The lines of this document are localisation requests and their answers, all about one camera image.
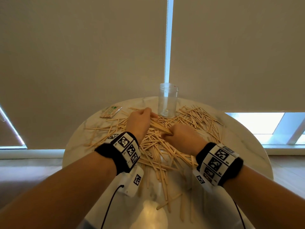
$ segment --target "person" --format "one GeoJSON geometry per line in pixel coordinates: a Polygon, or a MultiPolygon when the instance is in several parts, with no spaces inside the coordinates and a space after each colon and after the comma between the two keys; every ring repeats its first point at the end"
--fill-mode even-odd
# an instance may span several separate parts
{"type": "MultiPolygon", "coordinates": [[[[130,114],[126,131],[145,137],[150,108],[130,114]]],[[[182,153],[197,156],[207,142],[191,127],[175,124],[162,138],[182,153]]],[[[117,174],[111,158],[92,152],[17,197],[0,212],[1,228],[76,228],[117,174]]],[[[256,228],[301,228],[305,200],[243,165],[223,185],[256,228]]]]}

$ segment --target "hand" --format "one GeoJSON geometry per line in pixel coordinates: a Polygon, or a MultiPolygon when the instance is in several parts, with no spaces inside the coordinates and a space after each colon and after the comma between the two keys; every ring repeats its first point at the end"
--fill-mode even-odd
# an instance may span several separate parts
{"type": "Polygon", "coordinates": [[[139,144],[147,134],[151,117],[158,118],[158,115],[153,113],[151,108],[146,108],[132,112],[128,118],[126,132],[131,132],[136,137],[139,144]]]}
{"type": "Polygon", "coordinates": [[[196,157],[208,143],[188,125],[175,124],[169,130],[173,136],[163,133],[161,137],[181,153],[196,157]]]}

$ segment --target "forearm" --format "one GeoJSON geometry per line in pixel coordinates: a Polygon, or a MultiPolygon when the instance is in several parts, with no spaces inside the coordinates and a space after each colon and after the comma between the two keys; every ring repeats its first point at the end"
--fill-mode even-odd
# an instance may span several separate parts
{"type": "Polygon", "coordinates": [[[3,208],[0,224],[2,228],[75,228],[115,176],[113,160],[92,152],[3,208]]]}
{"type": "Polygon", "coordinates": [[[223,187],[257,229],[305,224],[305,200],[246,165],[223,187]]]}

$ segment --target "jar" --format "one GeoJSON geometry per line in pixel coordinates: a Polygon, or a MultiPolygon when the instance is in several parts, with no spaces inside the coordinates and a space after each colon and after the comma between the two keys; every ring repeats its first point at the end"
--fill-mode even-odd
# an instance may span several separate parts
{"type": "Polygon", "coordinates": [[[158,115],[172,118],[176,116],[179,88],[171,83],[160,84],[158,99],[158,115]]]}

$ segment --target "wristband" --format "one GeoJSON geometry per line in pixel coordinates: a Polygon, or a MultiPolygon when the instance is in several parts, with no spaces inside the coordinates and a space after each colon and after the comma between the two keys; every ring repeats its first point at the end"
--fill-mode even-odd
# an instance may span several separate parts
{"type": "Polygon", "coordinates": [[[138,141],[130,132],[111,135],[94,151],[114,161],[116,175],[122,172],[129,173],[141,154],[138,141]]]}
{"type": "Polygon", "coordinates": [[[236,177],[243,166],[239,154],[223,144],[212,142],[197,154],[196,161],[203,180],[213,186],[222,186],[228,179],[236,177]]]}

